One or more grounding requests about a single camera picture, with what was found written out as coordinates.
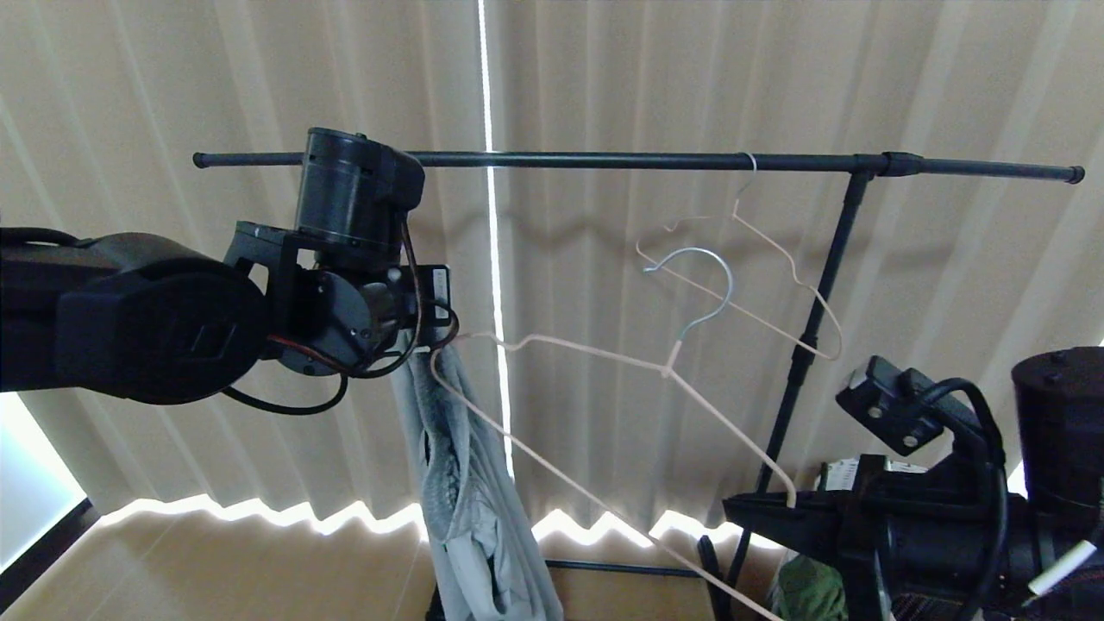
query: wire hanger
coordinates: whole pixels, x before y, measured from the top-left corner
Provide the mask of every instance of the wire hanger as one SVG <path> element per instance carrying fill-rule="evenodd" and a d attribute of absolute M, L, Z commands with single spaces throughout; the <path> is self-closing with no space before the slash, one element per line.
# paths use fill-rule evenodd
<path fill-rule="evenodd" d="M 826 360 L 836 360 L 836 359 L 839 358 L 840 354 L 843 352 L 843 328 L 840 327 L 839 319 L 837 319 L 836 318 L 836 314 L 832 313 L 831 306 L 828 306 L 828 302 L 824 298 L 824 296 L 820 295 L 820 292 L 817 291 L 817 288 L 815 286 L 813 286 L 813 285 L 810 285 L 810 284 L 808 284 L 806 282 L 803 282 L 803 281 L 798 280 L 798 277 L 797 277 L 797 263 L 794 261 L 794 256 L 792 254 L 789 254 L 789 252 L 787 252 L 786 249 L 782 248 L 782 245 L 778 244 L 778 242 L 776 242 L 773 239 L 771 239 L 771 236 L 767 235 L 766 233 L 764 233 L 763 231 L 760 231 L 758 229 L 756 229 L 754 225 L 752 225 L 751 222 L 744 220 L 737 213 L 737 211 L 740 210 L 740 197 L 744 193 L 744 190 L 746 190 L 747 187 L 752 185 L 752 181 L 755 180 L 755 175 L 758 172 L 758 162 L 755 160 L 755 156 L 752 155 L 752 154 L 746 154 L 746 152 L 744 155 L 746 155 L 752 160 L 752 176 L 736 191 L 736 200 L 735 200 L 735 203 L 733 203 L 733 206 L 732 206 L 732 214 L 731 215 L 728 215 L 728 217 L 725 217 L 725 215 L 688 215 L 686 218 L 680 218 L 679 220 L 676 220 L 675 223 L 671 224 L 671 225 L 666 225 L 665 224 L 664 225 L 664 230 L 666 230 L 668 233 L 673 233 L 679 228 L 679 224 L 681 224 L 681 223 L 683 223 L 683 222 L 686 222 L 688 220 L 724 220 L 724 221 L 735 220 L 737 223 L 744 225 L 751 232 L 755 233 L 763 241 L 765 241 L 766 243 L 771 244 L 775 250 L 777 250 L 783 255 L 785 255 L 785 257 L 786 257 L 787 261 L 789 261 L 790 277 L 794 280 L 794 282 L 798 286 L 805 287 L 805 288 L 809 290 L 810 292 L 813 292 L 813 295 L 815 295 L 816 298 L 817 298 L 817 301 L 820 302 L 820 305 L 824 306 L 825 312 L 828 314 L 828 318 L 831 320 L 832 326 L 836 328 L 836 336 L 838 338 L 838 340 L 836 341 L 836 344 L 837 344 L 836 345 L 836 351 L 832 352 L 832 354 L 825 354 L 824 351 L 817 349 L 816 347 L 813 347 L 813 346 L 810 346 L 810 345 L 808 345 L 806 343 L 803 343 L 798 337 L 795 337 L 794 335 L 787 333 L 786 330 L 784 330 L 784 329 L 775 326 L 771 322 L 767 322 L 766 319 L 760 317 L 758 315 L 752 313 L 751 310 L 744 308 L 743 306 L 740 306 L 735 302 L 729 301 L 728 305 L 732 306 L 736 310 L 740 310 L 744 315 L 747 315 L 752 319 L 755 319 L 760 324 L 763 324 L 765 327 L 771 328 L 772 330 L 776 331 L 781 336 L 783 336 L 786 339 L 793 341 L 798 347 L 802 347 L 802 348 L 808 350 L 809 354 L 813 354 L 815 356 L 819 356 L 819 357 L 821 357 L 821 358 L 824 358 Z M 643 239 L 644 239 L 644 236 L 641 235 L 640 238 L 637 238 L 637 240 L 636 240 L 636 253 L 639 254 L 645 261 L 647 261 L 649 263 L 656 263 L 655 259 L 648 256 L 647 254 L 645 254 L 645 252 L 643 250 L 640 250 L 640 241 Z M 668 274 L 671 274 L 675 277 L 677 277 L 677 278 L 686 282 L 687 284 L 690 284 L 690 285 L 692 285 L 692 286 L 694 286 L 694 287 L 697 287 L 697 288 L 699 288 L 699 290 L 701 290 L 701 291 L 703 291 L 703 292 L 712 295 L 713 297 L 715 297 L 718 299 L 721 299 L 721 295 L 718 294 L 716 292 L 714 292 L 714 291 L 710 290 L 709 287 L 707 287 L 704 285 L 701 285 L 701 284 L 699 284 L 699 283 L 697 283 L 697 282 L 694 282 L 694 281 L 692 281 L 692 280 L 683 276 L 682 274 L 679 274 L 678 272 L 671 270 L 670 267 L 664 267 L 662 270 L 665 272 L 667 272 Z"/>
<path fill-rule="evenodd" d="M 616 361 L 625 364 L 625 365 L 630 365 L 630 366 L 634 366 L 634 367 L 640 367 L 640 368 L 644 368 L 644 369 L 650 369 L 650 370 L 657 371 L 661 377 L 675 380 L 675 383 L 677 383 L 687 394 L 689 394 L 694 401 L 697 401 L 699 406 L 701 406 L 702 408 L 704 408 L 705 411 L 708 411 L 710 414 L 712 414 L 714 418 L 716 418 L 716 420 L 721 421 L 721 423 L 723 423 L 724 427 L 729 429 L 729 431 L 731 431 L 736 438 L 739 438 L 741 442 L 743 442 L 749 449 L 752 450 L 752 452 L 754 452 L 761 460 L 763 460 L 763 463 L 765 463 L 772 471 L 774 471 L 775 474 L 778 475 L 778 478 L 782 480 L 782 482 L 786 486 L 786 506 L 793 508 L 795 506 L 796 499 L 797 499 L 797 490 L 794 486 L 793 480 L 786 474 L 785 471 L 782 470 L 782 467 L 778 466 L 777 463 L 775 463 L 774 460 L 772 460 L 769 456 L 767 456 L 767 454 L 762 449 L 760 449 L 758 445 L 756 445 L 750 438 L 747 438 L 747 435 L 743 431 L 741 431 L 739 427 L 736 427 L 735 424 L 733 424 L 732 421 L 730 421 L 728 418 L 725 418 L 716 408 L 714 408 L 709 401 L 707 401 L 704 397 L 702 397 L 701 394 L 699 394 L 698 391 L 693 389 L 693 387 L 691 387 L 684 379 L 682 379 L 682 377 L 673 368 L 675 367 L 675 361 L 678 359 L 679 350 L 682 348 L 682 340 L 686 338 L 687 331 L 689 331 L 690 328 L 692 328 L 692 327 L 701 324 L 702 322 L 705 322 L 705 320 L 708 320 L 708 319 L 710 319 L 712 317 L 715 317 L 719 313 L 721 313 L 721 310 L 724 309 L 725 306 L 730 305 L 731 302 L 732 302 L 732 293 L 733 293 L 733 291 L 735 288 L 735 282 L 734 282 L 734 278 L 732 276 L 732 269 L 729 267 L 729 264 L 725 263 L 725 261 L 723 259 L 721 259 L 721 256 L 718 255 L 716 253 L 714 253 L 714 252 L 712 252 L 710 250 L 705 250 L 705 249 L 697 248 L 697 246 L 688 246 L 688 248 L 683 248 L 683 249 L 680 249 L 680 250 L 676 250 L 675 252 L 671 252 L 670 254 L 668 254 L 667 256 L 665 256 L 664 260 L 659 261 L 659 262 L 655 262 L 655 261 L 652 261 L 652 260 L 649 259 L 648 261 L 651 263 L 651 265 L 645 267 L 644 272 L 645 273 L 652 273 L 652 272 L 656 272 L 656 271 L 659 271 L 659 270 L 669 270 L 668 267 L 665 266 L 668 261 L 670 261 L 675 256 L 678 256 L 680 254 L 688 253 L 688 252 L 697 252 L 697 253 L 705 254 L 705 255 L 712 257 L 713 260 L 715 260 L 718 263 L 720 263 L 721 266 L 724 269 L 724 275 L 728 278 L 729 288 L 728 288 L 726 293 L 724 294 L 724 296 L 718 296 L 719 299 L 721 299 L 721 304 L 715 309 L 711 310 L 710 313 L 708 313 L 708 314 L 705 314 L 705 315 L 703 315 L 703 316 L 701 316 L 701 317 L 699 317 L 697 319 L 693 319 L 692 322 L 688 323 L 682 328 L 682 330 L 679 333 L 678 340 L 676 340 L 673 347 L 671 347 L 671 352 L 667 357 L 667 364 L 665 364 L 665 365 L 657 365 L 655 362 L 649 362 L 647 360 L 639 360 L 637 358 L 631 358 L 631 357 L 628 357 L 628 356 L 624 356 L 622 354 L 615 354 L 613 351 L 607 351 L 605 349 L 598 349 L 596 347 L 590 347 L 587 345 L 582 345 L 582 344 L 578 344 L 578 343 L 573 343 L 573 341 L 570 341 L 570 340 L 564 340 L 562 338 L 556 338 L 556 337 L 546 336 L 546 335 L 542 335 L 542 334 L 530 334 L 529 336 L 522 338 L 517 344 L 510 344 L 510 343 L 506 343 L 503 340 L 500 340 L 492 333 L 464 334 L 464 335 L 457 336 L 456 340 L 464 340 L 464 339 L 470 339 L 470 338 L 488 338 L 488 339 L 493 340 L 495 343 L 497 343 L 499 345 L 499 347 L 502 347 L 503 349 L 506 349 L 507 352 L 517 351 L 517 350 L 526 347 L 530 343 L 534 343 L 534 341 L 548 343 L 548 344 L 551 344 L 551 345 L 556 345 L 556 346 L 560 346 L 560 347 L 565 347 L 567 349 L 575 349 L 577 351 L 583 351 L 585 354 L 590 354 L 592 356 L 597 356 L 599 358 L 607 358 L 607 359 L 616 360 Z M 558 477 L 560 477 L 564 483 L 571 485 L 578 493 L 581 493 L 584 496 L 586 496 L 587 498 L 590 498 L 591 502 L 593 502 L 594 504 L 598 505 L 603 509 L 609 512 L 611 514 L 613 514 L 614 516 L 616 516 L 617 518 L 619 518 L 625 524 L 629 525 L 629 527 L 633 528 L 634 530 L 636 530 L 639 535 L 641 535 L 641 536 L 647 537 L 648 539 L 650 539 L 651 543 L 656 544 L 656 546 L 658 546 L 661 550 L 664 550 L 665 552 L 667 552 L 668 555 L 670 555 L 671 558 L 678 560 L 684 567 L 687 567 L 688 569 L 690 569 L 694 573 L 701 576 L 704 580 L 707 580 L 708 582 L 710 582 L 714 587 L 721 589 L 722 591 L 724 591 L 725 593 L 728 593 L 732 598 L 736 599 L 741 603 L 743 603 L 743 604 L 747 606 L 749 608 L 753 609 L 755 612 L 762 614 L 766 619 L 769 619 L 772 621 L 783 621 L 782 619 L 779 619 L 775 614 L 772 614 L 771 611 L 766 610 L 765 608 L 763 608 L 762 606 L 760 606 L 758 603 L 756 603 L 754 600 L 752 600 L 747 596 L 744 596 L 740 591 L 737 591 L 737 590 L 733 589 L 732 587 L 725 585 L 722 580 L 719 580 L 712 573 L 705 571 L 704 569 L 702 569 L 701 567 L 699 567 L 698 565 L 696 565 L 694 562 L 692 562 L 691 560 L 689 560 L 686 557 L 683 557 L 682 555 L 680 555 L 678 551 L 671 549 L 670 546 L 664 544 L 658 538 L 652 537 L 649 533 L 643 531 L 643 530 L 636 528 L 635 526 L 631 526 L 631 522 L 629 522 L 628 518 L 626 518 L 624 515 L 622 515 L 615 508 L 613 508 L 612 506 L 609 506 L 602 498 L 599 498 L 598 496 L 594 495 L 588 490 L 586 490 L 585 487 L 583 487 L 582 485 L 580 485 L 578 483 L 576 483 L 573 478 L 571 478 L 570 476 L 567 476 L 566 474 L 564 474 L 563 471 L 561 471 L 560 469 L 558 469 L 554 465 L 552 465 L 548 460 L 545 460 L 544 457 L 542 457 L 537 451 L 534 451 L 533 449 L 529 448 L 528 444 L 526 444 L 524 442 L 522 442 L 521 440 L 519 440 L 518 438 L 516 438 L 513 434 L 507 432 L 506 429 L 503 429 L 497 421 L 495 421 L 495 419 L 492 419 L 491 417 L 487 415 L 486 412 L 484 412 L 481 409 L 479 409 L 478 406 L 476 406 L 475 403 L 473 403 L 467 397 L 464 396 L 464 393 L 461 393 L 459 390 L 457 390 L 450 383 L 448 383 L 447 381 L 445 381 L 445 379 L 437 371 L 437 357 L 440 355 L 440 351 L 442 351 L 440 349 L 437 349 L 429 357 L 429 370 L 433 373 L 434 379 L 436 379 L 437 382 L 440 383 L 440 386 L 443 386 L 445 388 L 445 390 L 447 390 L 448 392 L 450 392 L 454 397 L 456 397 L 465 406 L 467 406 L 469 410 L 471 410 L 473 412 L 475 412 L 476 415 L 478 415 L 484 421 L 486 421 L 487 424 L 491 425 L 496 431 L 498 431 L 505 438 L 509 439 L 510 442 L 512 442 L 516 446 L 518 446 L 519 449 L 521 449 L 522 451 L 524 451 L 529 456 L 531 456 L 534 460 L 537 460 L 537 463 L 539 463 L 540 465 L 544 466 L 549 472 L 551 472 L 552 474 L 554 474 Z"/>

